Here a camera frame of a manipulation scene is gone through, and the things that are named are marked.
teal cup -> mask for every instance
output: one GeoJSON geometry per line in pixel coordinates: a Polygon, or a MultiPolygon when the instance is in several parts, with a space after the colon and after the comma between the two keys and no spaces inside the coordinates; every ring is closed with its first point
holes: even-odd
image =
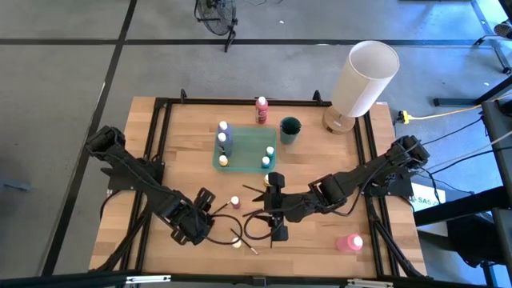
{"type": "Polygon", "coordinates": [[[298,132],[301,131],[301,123],[295,117],[286,117],[281,120],[279,137],[282,144],[291,144],[295,141],[298,132]]]}

white lampshade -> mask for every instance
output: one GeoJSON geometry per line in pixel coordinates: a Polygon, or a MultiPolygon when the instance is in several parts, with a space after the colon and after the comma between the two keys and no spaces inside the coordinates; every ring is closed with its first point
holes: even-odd
{"type": "Polygon", "coordinates": [[[399,67],[398,55],[388,45],[378,41],[358,43],[350,50],[334,89],[333,108],[344,117],[363,116],[399,67]]]}

lamp base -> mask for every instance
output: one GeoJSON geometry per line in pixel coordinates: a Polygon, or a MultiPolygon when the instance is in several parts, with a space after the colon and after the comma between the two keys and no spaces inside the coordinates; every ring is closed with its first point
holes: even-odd
{"type": "Polygon", "coordinates": [[[322,125],[332,134],[340,135],[352,130],[355,118],[341,115],[332,106],[329,106],[323,113],[322,125]]]}

concrete floor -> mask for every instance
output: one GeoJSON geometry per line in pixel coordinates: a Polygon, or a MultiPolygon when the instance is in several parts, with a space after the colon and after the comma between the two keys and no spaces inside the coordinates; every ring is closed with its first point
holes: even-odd
{"type": "MultiPolygon", "coordinates": [[[[116,38],[129,1],[16,0],[0,3],[0,38],[116,38]]],[[[496,3],[486,15],[500,22],[496,3]]],[[[476,39],[483,34],[468,2],[238,1],[239,38],[476,39]]],[[[192,16],[189,0],[140,1],[128,38],[214,38],[192,16]]],[[[432,98],[473,98],[505,76],[488,47],[395,47],[401,68],[379,101],[392,113],[422,116],[432,98]]],[[[133,96],[330,98],[349,46],[125,46],[102,117],[123,128],[133,96]]],[[[0,278],[36,275],[106,74],[112,46],[0,46],[0,175],[31,182],[29,193],[0,194],[0,278]]],[[[397,125],[397,135],[428,141],[478,118],[478,112],[397,125]]],[[[482,124],[433,143],[431,165],[489,143],[482,124]]],[[[85,271],[106,192],[101,165],[87,167],[57,273],[85,271]]],[[[437,178],[463,190],[501,183],[492,155],[437,178]]],[[[484,283],[453,253],[422,243],[429,274],[484,283]]],[[[510,285],[500,278],[500,284],[510,285]]]]}

teal tray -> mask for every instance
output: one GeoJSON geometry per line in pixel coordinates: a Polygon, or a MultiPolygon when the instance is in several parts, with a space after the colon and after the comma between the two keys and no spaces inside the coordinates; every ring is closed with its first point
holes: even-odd
{"type": "Polygon", "coordinates": [[[277,161],[277,133],[272,128],[260,127],[231,127],[233,133],[233,152],[228,157],[228,166],[222,167],[218,164],[217,141],[214,146],[215,169],[219,171],[230,172],[255,172],[269,173],[271,172],[277,161]],[[272,146],[274,148],[274,157],[270,160],[270,166],[266,169],[262,168],[262,158],[266,155],[266,148],[272,146]]]}

